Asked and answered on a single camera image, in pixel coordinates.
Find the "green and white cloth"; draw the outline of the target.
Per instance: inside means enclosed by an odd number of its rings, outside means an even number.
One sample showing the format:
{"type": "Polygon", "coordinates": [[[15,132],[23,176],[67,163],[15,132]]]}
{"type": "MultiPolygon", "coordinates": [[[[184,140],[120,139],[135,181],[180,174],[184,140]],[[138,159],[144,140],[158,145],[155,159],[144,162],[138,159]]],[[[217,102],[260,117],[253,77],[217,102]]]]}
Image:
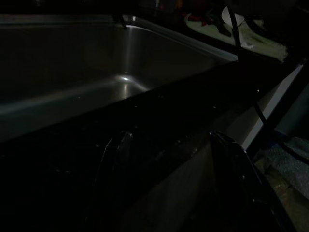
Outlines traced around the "green and white cloth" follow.
{"type": "MultiPolygon", "coordinates": [[[[190,21],[189,16],[190,14],[185,16],[184,22],[190,29],[226,44],[235,45],[234,38],[220,34],[215,25],[202,26],[199,21],[190,21]]],[[[288,56],[286,46],[256,34],[245,22],[239,26],[239,35],[241,47],[244,49],[275,58],[280,62],[283,62],[288,56]]]]}

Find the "white rounded object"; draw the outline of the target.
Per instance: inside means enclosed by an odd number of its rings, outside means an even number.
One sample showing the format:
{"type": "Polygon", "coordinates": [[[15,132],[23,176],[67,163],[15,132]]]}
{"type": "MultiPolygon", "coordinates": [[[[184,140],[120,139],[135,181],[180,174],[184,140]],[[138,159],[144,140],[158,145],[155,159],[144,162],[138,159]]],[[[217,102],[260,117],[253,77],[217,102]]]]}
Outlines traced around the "white rounded object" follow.
{"type": "MultiPolygon", "coordinates": [[[[240,26],[245,20],[243,16],[238,15],[236,13],[234,13],[234,16],[235,16],[237,26],[240,26]]],[[[231,20],[231,16],[230,16],[227,6],[224,7],[224,9],[222,10],[221,18],[226,24],[228,24],[229,26],[232,26],[232,20],[231,20]]]]}

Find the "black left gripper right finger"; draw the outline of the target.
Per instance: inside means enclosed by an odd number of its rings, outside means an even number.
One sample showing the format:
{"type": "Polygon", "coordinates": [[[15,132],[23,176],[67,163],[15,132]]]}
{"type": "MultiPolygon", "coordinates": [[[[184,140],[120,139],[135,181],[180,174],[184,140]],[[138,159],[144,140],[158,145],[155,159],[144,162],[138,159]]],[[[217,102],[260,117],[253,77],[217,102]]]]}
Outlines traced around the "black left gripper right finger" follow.
{"type": "Polygon", "coordinates": [[[294,232],[275,191],[246,151],[218,131],[209,133],[214,173],[227,215],[237,232],[294,232]]]}

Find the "stainless steel sink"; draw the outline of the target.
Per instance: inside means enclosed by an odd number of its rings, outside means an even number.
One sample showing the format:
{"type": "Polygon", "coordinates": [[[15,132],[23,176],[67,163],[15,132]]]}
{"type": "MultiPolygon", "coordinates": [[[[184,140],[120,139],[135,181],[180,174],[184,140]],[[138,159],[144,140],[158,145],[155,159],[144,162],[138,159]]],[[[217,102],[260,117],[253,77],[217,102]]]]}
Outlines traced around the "stainless steel sink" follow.
{"type": "Polygon", "coordinates": [[[0,142],[237,60],[150,21],[124,20],[0,16],[0,142]]]}

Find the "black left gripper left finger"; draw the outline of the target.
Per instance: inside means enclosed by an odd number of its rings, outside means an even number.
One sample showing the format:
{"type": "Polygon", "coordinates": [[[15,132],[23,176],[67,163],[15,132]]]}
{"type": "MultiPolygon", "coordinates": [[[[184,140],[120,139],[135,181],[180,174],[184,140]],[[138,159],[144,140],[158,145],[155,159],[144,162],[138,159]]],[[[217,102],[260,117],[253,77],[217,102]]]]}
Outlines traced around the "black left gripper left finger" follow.
{"type": "Polygon", "coordinates": [[[117,192],[130,166],[133,134],[122,131],[107,143],[100,158],[84,219],[83,232],[104,232],[115,215],[117,192]]]}

